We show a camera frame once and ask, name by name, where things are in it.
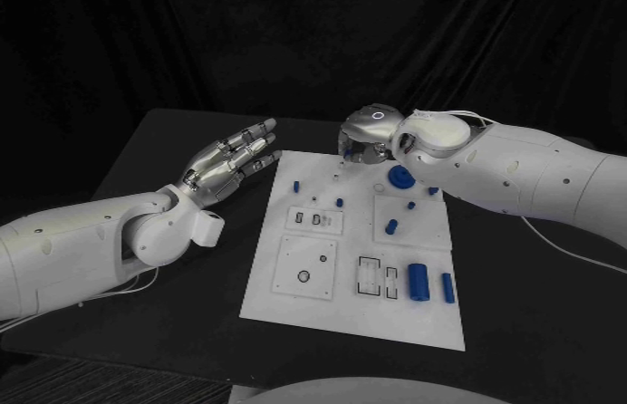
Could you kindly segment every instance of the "blue disc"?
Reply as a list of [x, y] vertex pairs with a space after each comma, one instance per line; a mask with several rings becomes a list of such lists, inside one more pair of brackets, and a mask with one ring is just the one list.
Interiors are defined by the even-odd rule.
[[388, 179], [397, 188], [408, 189], [416, 184], [410, 171], [403, 166], [394, 166], [388, 173]]

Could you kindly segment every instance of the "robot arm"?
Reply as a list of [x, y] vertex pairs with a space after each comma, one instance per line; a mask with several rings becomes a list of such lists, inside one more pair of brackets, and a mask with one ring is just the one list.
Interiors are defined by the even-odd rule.
[[51, 209], [0, 227], [0, 321], [87, 300], [174, 262], [191, 241], [217, 245], [225, 221], [204, 209], [282, 158], [276, 151], [251, 161], [274, 142], [274, 125], [270, 119], [214, 142], [156, 193]]
[[470, 127], [468, 111], [419, 111], [406, 119], [381, 104], [342, 124], [341, 154], [391, 156], [417, 182], [485, 209], [577, 226], [627, 248], [627, 158], [583, 148], [541, 130]]

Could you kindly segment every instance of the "black table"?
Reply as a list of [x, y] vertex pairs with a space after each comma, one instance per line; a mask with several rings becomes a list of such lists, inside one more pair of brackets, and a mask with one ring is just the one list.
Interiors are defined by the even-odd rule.
[[[94, 199], [156, 191], [215, 139], [263, 118], [155, 110]], [[339, 123], [279, 119], [272, 149], [335, 153]], [[446, 197], [468, 351], [244, 320], [240, 310], [276, 167], [212, 209], [214, 249], [192, 244], [143, 292], [35, 318], [3, 348], [132, 365], [270, 389], [374, 376], [456, 386], [512, 403], [612, 402], [623, 396], [627, 275], [558, 252], [515, 216]], [[564, 248], [627, 266], [627, 252], [574, 227], [532, 220]]]

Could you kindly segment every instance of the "robotic hand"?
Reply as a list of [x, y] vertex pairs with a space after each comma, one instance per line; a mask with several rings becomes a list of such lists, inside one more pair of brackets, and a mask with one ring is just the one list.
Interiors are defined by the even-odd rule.
[[[456, 116], [492, 124], [476, 128]], [[365, 164], [394, 157], [427, 187], [491, 211], [567, 223], [627, 248], [626, 157], [470, 111], [416, 110], [406, 119], [383, 104], [347, 119], [339, 151]]]
[[[225, 225], [204, 209], [282, 158], [266, 120], [194, 157], [175, 185], [32, 214], [0, 227], [0, 321], [77, 304], [174, 262], [189, 242], [217, 245]], [[123, 257], [123, 245], [130, 247]]]

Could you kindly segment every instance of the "white board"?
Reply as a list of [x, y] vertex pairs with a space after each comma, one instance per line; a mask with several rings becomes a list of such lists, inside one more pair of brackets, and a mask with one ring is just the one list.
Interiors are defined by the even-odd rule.
[[[342, 164], [335, 155], [285, 151], [241, 317], [463, 351], [446, 203], [442, 192], [430, 196], [429, 186], [419, 182], [408, 189], [393, 186], [388, 171], [397, 164]], [[407, 209], [410, 201], [414, 209]], [[299, 212], [302, 223], [296, 223]], [[313, 223], [315, 215], [326, 217], [325, 227], [322, 219], [321, 225]], [[391, 218], [398, 221], [394, 235], [385, 233]], [[286, 237], [293, 238], [290, 242], [298, 241], [292, 250]], [[325, 245], [329, 255], [321, 250]], [[368, 269], [359, 271], [361, 256], [370, 259], [362, 264]], [[298, 262], [287, 263], [289, 257]], [[410, 298], [410, 264], [427, 265], [429, 302]], [[322, 265], [335, 265], [334, 272]], [[445, 301], [443, 273], [453, 275], [453, 304]], [[381, 285], [381, 295], [358, 293], [358, 278], [375, 277], [377, 283], [370, 285]], [[287, 285], [285, 293], [273, 287], [277, 284]]]

